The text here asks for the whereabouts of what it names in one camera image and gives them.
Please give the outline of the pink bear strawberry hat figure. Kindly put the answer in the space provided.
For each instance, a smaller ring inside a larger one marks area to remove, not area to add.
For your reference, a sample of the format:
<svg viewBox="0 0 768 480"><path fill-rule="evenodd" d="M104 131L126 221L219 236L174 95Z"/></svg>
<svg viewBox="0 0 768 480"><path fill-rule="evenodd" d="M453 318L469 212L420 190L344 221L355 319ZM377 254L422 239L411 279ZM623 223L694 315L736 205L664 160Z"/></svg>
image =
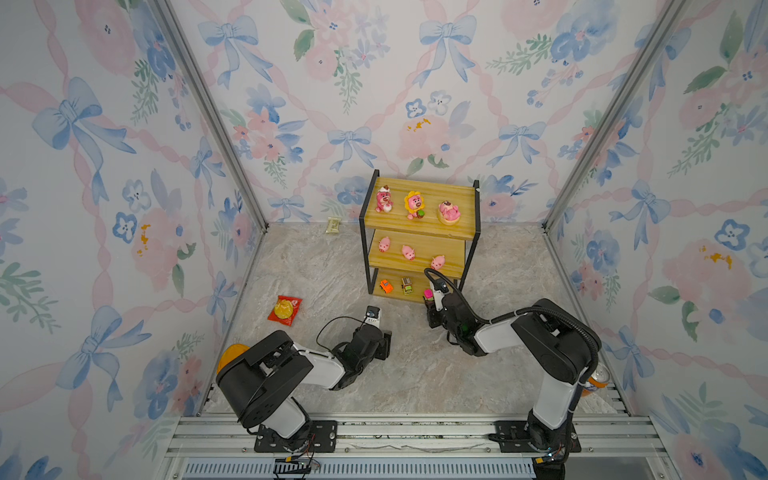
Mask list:
<svg viewBox="0 0 768 480"><path fill-rule="evenodd" d="M377 213L390 213L393 209L391 189L388 185L380 187L376 193L375 211Z"/></svg>

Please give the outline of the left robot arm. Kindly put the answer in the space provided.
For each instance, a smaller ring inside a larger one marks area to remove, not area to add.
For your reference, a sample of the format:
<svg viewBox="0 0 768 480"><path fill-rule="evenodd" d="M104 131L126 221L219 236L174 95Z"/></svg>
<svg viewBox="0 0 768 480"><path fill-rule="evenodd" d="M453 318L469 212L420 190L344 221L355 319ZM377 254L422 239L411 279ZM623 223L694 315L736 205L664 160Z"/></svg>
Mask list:
<svg viewBox="0 0 768 480"><path fill-rule="evenodd" d="M278 330L251 347L229 347L215 382L243 428L263 427L289 440L311 424L294 390L304 384L345 389L372 361L386 360L390 345L391 333L370 323L358 326L349 342L329 352L304 348Z"/></svg>

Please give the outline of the orange toy truck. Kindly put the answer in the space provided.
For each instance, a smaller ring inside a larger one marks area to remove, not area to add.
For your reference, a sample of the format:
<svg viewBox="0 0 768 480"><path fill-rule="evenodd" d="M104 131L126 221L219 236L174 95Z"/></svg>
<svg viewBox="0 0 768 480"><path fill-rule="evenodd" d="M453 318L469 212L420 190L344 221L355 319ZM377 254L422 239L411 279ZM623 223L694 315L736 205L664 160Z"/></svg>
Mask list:
<svg viewBox="0 0 768 480"><path fill-rule="evenodd" d="M382 291L383 291L385 294L390 294L390 293L392 293L392 292L393 292L393 290L394 290L394 287L393 287L393 285L392 285L392 284L390 283L390 281L389 281L389 280L387 280L387 279L383 279L383 280L381 280L381 281L379 282L379 287L380 287L380 289L381 289L381 290L382 290Z"/></svg>

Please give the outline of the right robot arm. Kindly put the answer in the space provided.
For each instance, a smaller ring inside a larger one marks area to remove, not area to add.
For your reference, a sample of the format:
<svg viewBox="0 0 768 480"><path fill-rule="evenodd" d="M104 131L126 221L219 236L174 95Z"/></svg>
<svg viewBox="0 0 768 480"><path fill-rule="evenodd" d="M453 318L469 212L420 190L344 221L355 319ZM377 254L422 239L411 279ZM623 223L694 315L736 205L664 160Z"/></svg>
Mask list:
<svg viewBox="0 0 768 480"><path fill-rule="evenodd" d="M457 292L435 288L424 296L428 324L446 331L450 344L473 357L524 346L544 371L537 400L523 427L502 427L502 447L526 442L553 460L574 442L573 416L589 378L599 365L598 335L549 299L483 321Z"/></svg>

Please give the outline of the red and green toy truck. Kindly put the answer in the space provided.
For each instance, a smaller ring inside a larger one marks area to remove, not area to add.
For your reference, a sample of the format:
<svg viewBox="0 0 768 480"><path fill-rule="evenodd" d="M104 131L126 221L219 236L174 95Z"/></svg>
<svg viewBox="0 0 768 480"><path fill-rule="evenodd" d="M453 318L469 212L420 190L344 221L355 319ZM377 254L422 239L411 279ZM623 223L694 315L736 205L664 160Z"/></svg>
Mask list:
<svg viewBox="0 0 768 480"><path fill-rule="evenodd" d="M405 295L409 295L413 292L413 283L410 277L401 278L401 289Z"/></svg>

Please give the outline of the pink bear yellow flower figure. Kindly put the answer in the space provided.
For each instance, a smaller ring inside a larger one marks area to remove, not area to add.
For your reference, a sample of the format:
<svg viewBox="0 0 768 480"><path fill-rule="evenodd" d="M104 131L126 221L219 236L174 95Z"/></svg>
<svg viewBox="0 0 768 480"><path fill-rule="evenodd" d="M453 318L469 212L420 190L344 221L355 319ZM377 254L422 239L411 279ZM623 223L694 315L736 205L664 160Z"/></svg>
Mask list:
<svg viewBox="0 0 768 480"><path fill-rule="evenodd" d="M425 201L420 192L409 192L404 199L404 204L409 220L422 219L425 216Z"/></svg>

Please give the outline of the pink pig toy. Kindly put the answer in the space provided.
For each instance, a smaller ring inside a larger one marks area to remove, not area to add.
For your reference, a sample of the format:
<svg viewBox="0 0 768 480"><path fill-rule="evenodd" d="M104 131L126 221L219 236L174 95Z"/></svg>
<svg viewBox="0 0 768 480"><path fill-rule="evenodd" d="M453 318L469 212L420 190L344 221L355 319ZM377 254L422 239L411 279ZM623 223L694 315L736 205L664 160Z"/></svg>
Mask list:
<svg viewBox="0 0 768 480"><path fill-rule="evenodd" d="M444 255L438 255L435 256L430 263L430 267L434 270L440 271L446 263L446 258Z"/></svg>
<svg viewBox="0 0 768 480"><path fill-rule="evenodd" d="M413 261L415 259L415 250L408 245L402 246L401 253L404 256L404 258L409 261Z"/></svg>

